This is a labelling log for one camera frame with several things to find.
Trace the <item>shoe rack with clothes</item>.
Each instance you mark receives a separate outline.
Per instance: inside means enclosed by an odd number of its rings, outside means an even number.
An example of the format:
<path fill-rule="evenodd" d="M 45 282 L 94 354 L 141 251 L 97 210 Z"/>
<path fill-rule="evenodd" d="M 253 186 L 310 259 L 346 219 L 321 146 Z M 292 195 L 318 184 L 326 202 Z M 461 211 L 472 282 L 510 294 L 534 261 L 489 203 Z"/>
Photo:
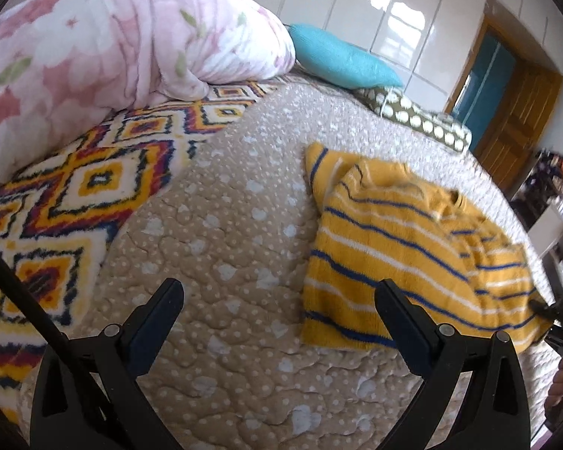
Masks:
<path fill-rule="evenodd" d="M 539 150 L 509 204 L 526 231 L 550 205 L 563 212 L 563 155 L 550 149 Z"/>

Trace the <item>colourful geometric patterned blanket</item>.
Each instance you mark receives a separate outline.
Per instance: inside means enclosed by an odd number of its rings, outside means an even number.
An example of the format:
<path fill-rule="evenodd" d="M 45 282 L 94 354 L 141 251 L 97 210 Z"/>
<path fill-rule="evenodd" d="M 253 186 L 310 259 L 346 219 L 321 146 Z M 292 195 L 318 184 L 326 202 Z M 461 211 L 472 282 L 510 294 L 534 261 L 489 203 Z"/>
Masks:
<path fill-rule="evenodd" d="M 0 187 L 0 254 L 60 330 L 71 332 L 86 315 L 107 250 L 131 214 L 279 86 L 215 85 L 197 102 L 110 115 Z"/>

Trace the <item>pink floral duvet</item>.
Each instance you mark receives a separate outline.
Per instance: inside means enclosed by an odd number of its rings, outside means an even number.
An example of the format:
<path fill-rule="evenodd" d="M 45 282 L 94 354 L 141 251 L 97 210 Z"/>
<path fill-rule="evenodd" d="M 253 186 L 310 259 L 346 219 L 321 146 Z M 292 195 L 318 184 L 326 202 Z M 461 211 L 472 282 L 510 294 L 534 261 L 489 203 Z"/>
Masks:
<path fill-rule="evenodd" d="M 0 15 L 0 186 L 109 114 L 288 73 L 253 0 L 26 0 Z"/>

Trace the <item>olive white-spotted bolster pillow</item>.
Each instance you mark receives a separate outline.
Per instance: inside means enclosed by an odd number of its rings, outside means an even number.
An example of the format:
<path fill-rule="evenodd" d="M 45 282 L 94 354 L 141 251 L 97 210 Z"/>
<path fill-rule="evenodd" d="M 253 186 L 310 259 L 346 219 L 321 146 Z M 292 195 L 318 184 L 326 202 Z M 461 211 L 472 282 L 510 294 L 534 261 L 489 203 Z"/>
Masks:
<path fill-rule="evenodd" d="M 456 155 L 470 148 L 473 135 L 466 125 L 452 115 L 423 109 L 398 88 L 360 88 L 353 93 L 375 115 L 421 133 Z"/>

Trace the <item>yellow striped knit sweater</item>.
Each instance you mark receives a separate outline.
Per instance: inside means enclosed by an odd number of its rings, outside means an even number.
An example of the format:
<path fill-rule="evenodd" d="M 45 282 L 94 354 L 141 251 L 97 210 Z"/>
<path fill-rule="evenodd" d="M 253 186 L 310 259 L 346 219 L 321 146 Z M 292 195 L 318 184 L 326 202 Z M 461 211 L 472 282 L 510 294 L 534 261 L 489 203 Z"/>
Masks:
<path fill-rule="evenodd" d="M 368 351 L 393 340 L 374 304 L 393 281 L 436 323 L 503 330 L 517 351 L 549 330 L 523 245 L 456 190 L 402 163 L 311 144 L 305 169 L 320 214 L 303 288 L 306 344 Z"/>

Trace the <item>brown wooden door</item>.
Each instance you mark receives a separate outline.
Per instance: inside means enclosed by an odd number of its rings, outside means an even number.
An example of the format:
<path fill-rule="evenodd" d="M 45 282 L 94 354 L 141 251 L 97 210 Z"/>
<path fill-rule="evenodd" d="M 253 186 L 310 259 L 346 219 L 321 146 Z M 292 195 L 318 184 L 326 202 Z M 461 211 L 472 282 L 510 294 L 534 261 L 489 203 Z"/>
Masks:
<path fill-rule="evenodd" d="M 530 61 L 513 69 L 498 108 L 474 150 L 474 156 L 496 186 L 509 193 L 552 117 L 563 76 Z"/>

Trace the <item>turquoise pillow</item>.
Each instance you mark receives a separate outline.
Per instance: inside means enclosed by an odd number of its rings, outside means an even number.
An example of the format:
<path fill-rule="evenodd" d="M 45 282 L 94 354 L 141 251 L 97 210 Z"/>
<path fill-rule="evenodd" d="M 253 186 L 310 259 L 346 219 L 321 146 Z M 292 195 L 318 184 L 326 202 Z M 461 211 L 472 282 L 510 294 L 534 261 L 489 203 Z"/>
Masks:
<path fill-rule="evenodd" d="M 346 90 L 403 87 L 383 61 L 321 28 L 300 23 L 288 30 L 297 61 L 311 75 Z"/>

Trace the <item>white tv cabinet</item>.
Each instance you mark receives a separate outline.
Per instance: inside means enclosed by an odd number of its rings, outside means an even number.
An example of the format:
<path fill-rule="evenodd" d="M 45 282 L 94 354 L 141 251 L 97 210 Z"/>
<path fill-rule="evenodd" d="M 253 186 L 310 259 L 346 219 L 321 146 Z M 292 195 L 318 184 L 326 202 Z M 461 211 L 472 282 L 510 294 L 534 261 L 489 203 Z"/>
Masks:
<path fill-rule="evenodd" d="M 556 301 L 563 300 L 563 207 L 549 204 L 528 232 Z"/>

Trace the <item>white wardrobe doors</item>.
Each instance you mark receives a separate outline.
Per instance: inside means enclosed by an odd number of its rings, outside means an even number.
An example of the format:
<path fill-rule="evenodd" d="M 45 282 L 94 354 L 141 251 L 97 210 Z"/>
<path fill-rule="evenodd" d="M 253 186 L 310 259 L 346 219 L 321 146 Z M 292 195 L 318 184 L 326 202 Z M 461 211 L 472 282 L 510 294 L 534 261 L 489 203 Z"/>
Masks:
<path fill-rule="evenodd" d="M 255 0 L 284 23 L 319 27 L 385 61 L 417 103 L 443 110 L 486 0 Z"/>

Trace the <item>beige heart quilted bedspread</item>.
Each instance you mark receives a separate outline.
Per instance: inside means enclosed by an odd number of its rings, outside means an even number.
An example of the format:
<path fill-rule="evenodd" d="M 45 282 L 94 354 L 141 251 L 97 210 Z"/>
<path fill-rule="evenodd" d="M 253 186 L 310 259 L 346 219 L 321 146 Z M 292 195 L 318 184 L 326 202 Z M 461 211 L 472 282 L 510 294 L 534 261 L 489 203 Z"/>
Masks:
<path fill-rule="evenodd" d="M 177 278 L 185 305 L 138 384 L 187 449 L 372 449 L 419 387 L 397 351 L 301 343 L 318 213 L 304 151 L 408 165 L 466 194 L 509 239 L 528 236 L 473 156 L 383 120 L 345 93 L 285 84 L 202 146 L 125 223 L 77 327 L 94 335 Z"/>

